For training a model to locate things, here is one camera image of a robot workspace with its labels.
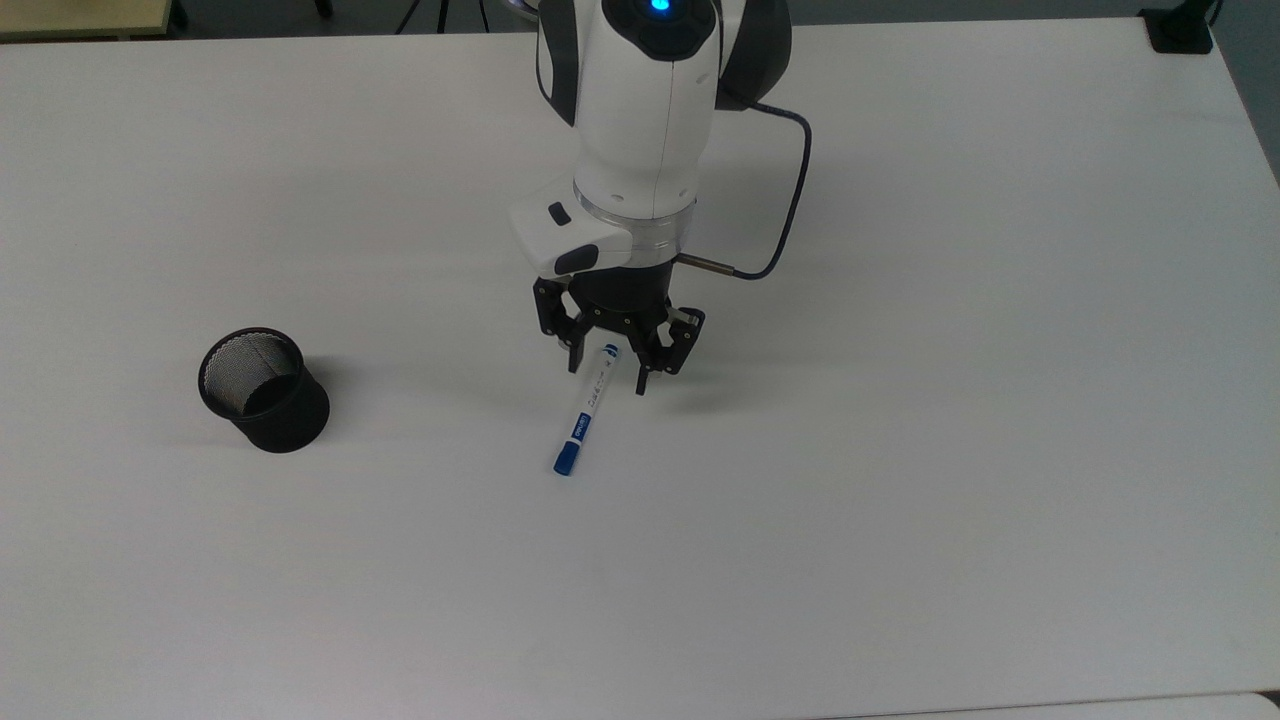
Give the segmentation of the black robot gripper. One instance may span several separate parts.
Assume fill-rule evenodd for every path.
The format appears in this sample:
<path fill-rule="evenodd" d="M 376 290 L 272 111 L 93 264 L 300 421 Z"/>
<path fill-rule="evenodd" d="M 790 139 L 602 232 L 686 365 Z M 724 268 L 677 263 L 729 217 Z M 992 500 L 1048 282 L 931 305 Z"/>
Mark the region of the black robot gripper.
<path fill-rule="evenodd" d="M 538 279 L 532 296 L 543 334 L 570 354 L 568 372 L 582 364 L 590 331 L 621 334 L 637 357 L 635 395 L 644 396 L 652 373 L 677 375 L 696 346 L 707 315 L 669 300 L 675 264 L 582 272 L 566 279 Z"/>

